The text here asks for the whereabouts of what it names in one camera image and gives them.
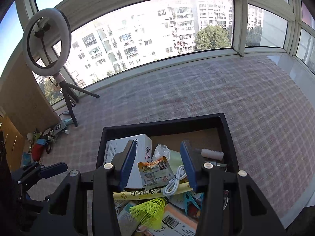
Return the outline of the lime green tube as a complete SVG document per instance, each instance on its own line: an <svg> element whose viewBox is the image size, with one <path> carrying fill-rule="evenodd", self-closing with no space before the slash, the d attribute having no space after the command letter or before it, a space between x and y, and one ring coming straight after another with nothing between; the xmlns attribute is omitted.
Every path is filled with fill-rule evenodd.
<svg viewBox="0 0 315 236"><path fill-rule="evenodd" d="M37 141L37 140L41 137L42 132L38 132L38 133L37 133L37 132L34 131L34 132L33 132L33 135L34 135L34 140Z"/></svg>

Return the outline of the blue clothes peg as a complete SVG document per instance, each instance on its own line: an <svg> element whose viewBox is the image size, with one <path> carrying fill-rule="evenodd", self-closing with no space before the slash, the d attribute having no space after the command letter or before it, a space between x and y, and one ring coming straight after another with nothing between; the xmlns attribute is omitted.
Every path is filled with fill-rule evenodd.
<svg viewBox="0 0 315 236"><path fill-rule="evenodd" d="M197 210L201 210L200 206L197 204L191 192L185 192L183 196L184 196L185 215L188 215L189 204L193 204L197 208Z"/></svg>

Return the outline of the long yellow straw packet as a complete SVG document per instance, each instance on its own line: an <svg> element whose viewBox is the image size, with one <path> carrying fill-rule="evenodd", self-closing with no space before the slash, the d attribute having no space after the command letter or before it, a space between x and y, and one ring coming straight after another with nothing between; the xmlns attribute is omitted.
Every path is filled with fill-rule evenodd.
<svg viewBox="0 0 315 236"><path fill-rule="evenodd" d="M130 192L120 192L113 193L114 200L146 200L154 198L162 198L164 188L156 188L151 190L139 190L139 191L130 191ZM179 195L181 193L192 191L188 182L179 184L177 191L174 195Z"/></svg>

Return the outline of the orange white snack sachet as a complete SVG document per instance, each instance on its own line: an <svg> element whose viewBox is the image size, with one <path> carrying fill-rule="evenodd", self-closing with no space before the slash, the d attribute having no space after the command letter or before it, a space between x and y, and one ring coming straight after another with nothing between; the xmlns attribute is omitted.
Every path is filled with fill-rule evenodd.
<svg viewBox="0 0 315 236"><path fill-rule="evenodd" d="M153 162L139 162L138 169L145 190L166 186L171 179L175 178L165 156Z"/></svg>

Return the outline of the red cloth pouch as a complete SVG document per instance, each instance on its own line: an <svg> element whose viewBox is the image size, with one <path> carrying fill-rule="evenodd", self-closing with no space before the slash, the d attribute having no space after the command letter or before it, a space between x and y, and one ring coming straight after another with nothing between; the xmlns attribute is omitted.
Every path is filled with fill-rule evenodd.
<svg viewBox="0 0 315 236"><path fill-rule="evenodd" d="M31 149L32 160L33 161L39 161L41 159L41 156L42 156L44 150L45 150L44 145L35 143Z"/></svg>

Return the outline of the black wet wipes pack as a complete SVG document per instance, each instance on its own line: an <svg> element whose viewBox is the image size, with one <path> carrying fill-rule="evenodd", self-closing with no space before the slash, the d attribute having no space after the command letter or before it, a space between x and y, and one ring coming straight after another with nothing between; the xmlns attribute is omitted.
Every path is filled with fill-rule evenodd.
<svg viewBox="0 0 315 236"><path fill-rule="evenodd" d="M51 152L52 144L53 144L53 142L48 142L47 141L47 137L49 135L50 130L53 130L53 129L51 129L51 128L46 129L44 131L44 133L42 134L42 136L41 136L41 138L45 140L45 145L44 146L45 146L45 151L46 151L47 154L49 154Z"/></svg>

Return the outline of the white beaded massager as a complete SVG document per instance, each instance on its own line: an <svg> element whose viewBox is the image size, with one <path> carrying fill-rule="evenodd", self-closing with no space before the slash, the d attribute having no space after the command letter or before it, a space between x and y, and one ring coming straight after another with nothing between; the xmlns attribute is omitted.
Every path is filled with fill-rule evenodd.
<svg viewBox="0 0 315 236"><path fill-rule="evenodd" d="M49 135L47 137L48 142L55 142L56 141L56 135L54 130L50 130Z"/></svg>

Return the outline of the blue card packet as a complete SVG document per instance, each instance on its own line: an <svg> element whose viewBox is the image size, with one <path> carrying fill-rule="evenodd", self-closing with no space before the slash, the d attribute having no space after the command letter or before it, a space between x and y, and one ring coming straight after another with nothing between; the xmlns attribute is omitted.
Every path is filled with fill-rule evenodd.
<svg viewBox="0 0 315 236"><path fill-rule="evenodd" d="M32 156L30 153L23 152L22 153L22 166L25 167L32 163Z"/></svg>

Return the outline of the orange barcode packet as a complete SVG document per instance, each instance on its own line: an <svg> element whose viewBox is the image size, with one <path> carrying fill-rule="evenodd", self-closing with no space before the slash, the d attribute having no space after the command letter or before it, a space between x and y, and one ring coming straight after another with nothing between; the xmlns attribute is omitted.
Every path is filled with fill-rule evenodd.
<svg viewBox="0 0 315 236"><path fill-rule="evenodd" d="M161 228L158 230L140 227L140 232L144 235L157 236L195 236L197 222L187 217L182 211L167 204L164 208Z"/></svg>

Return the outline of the teal hand cream tube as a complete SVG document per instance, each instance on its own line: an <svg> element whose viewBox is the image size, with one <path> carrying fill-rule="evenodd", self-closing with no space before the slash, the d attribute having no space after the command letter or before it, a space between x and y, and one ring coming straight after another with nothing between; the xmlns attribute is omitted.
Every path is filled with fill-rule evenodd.
<svg viewBox="0 0 315 236"><path fill-rule="evenodd" d="M63 122L65 123L66 126L73 124L73 120L71 118L64 119Z"/></svg>

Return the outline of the upright wooden board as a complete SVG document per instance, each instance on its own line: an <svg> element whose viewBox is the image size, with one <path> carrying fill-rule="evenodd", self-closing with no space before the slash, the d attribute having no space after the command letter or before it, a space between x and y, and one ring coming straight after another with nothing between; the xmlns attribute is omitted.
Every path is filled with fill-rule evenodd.
<svg viewBox="0 0 315 236"><path fill-rule="evenodd" d="M22 136L36 129L43 132L60 122L23 55L19 55L5 73L1 85L1 108Z"/></svg>

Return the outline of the black storage box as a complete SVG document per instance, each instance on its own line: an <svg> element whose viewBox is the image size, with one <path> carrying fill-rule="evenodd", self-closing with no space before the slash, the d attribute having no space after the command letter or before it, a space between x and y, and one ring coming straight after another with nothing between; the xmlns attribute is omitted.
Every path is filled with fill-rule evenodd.
<svg viewBox="0 0 315 236"><path fill-rule="evenodd" d="M222 113L146 124L108 127L103 129L101 143L139 133L146 133L149 136L162 136L195 132L209 128L217 129L221 150L224 153L224 161L227 163L227 171L237 172L239 166L235 148L226 118Z"/></svg>

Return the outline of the black tripod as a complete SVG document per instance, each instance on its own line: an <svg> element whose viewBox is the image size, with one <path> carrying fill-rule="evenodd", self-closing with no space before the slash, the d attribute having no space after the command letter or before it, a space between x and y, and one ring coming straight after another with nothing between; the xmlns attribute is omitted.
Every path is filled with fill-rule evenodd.
<svg viewBox="0 0 315 236"><path fill-rule="evenodd" d="M68 108L69 115L71 116L75 127L77 127L78 123L77 123L77 119L75 117L75 114L73 112L72 103L73 103L73 101L74 101L74 103L79 103L79 97L74 93L73 90L77 90L81 93L92 96L94 98L100 98L100 95L97 95L95 93L87 91L86 89L78 87L74 84L68 83L61 73L54 74L53 78L56 80L56 82L58 83L58 85L62 89L62 94L63 94L64 100L66 102L66 106Z"/></svg>

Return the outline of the clear plastic bag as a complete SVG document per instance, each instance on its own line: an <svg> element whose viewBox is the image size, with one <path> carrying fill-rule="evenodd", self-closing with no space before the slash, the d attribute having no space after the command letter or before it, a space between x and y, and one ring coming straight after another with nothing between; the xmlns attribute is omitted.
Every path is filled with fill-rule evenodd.
<svg viewBox="0 0 315 236"><path fill-rule="evenodd" d="M163 144L158 144L154 150L152 161L158 160L162 157L166 157L167 160L170 160L170 156L171 150Z"/></svg>

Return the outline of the white paper box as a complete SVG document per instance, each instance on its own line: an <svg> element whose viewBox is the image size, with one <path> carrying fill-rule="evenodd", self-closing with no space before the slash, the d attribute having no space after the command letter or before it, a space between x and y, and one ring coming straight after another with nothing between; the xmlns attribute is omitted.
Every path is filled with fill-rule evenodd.
<svg viewBox="0 0 315 236"><path fill-rule="evenodd" d="M107 141L104 163L111 162L117 153L123 152L129 140L134 140L137 151L126 188L142 189L143 183L140 176L138 163L152 161L152 140L147 135L139 134Z"/></svg>

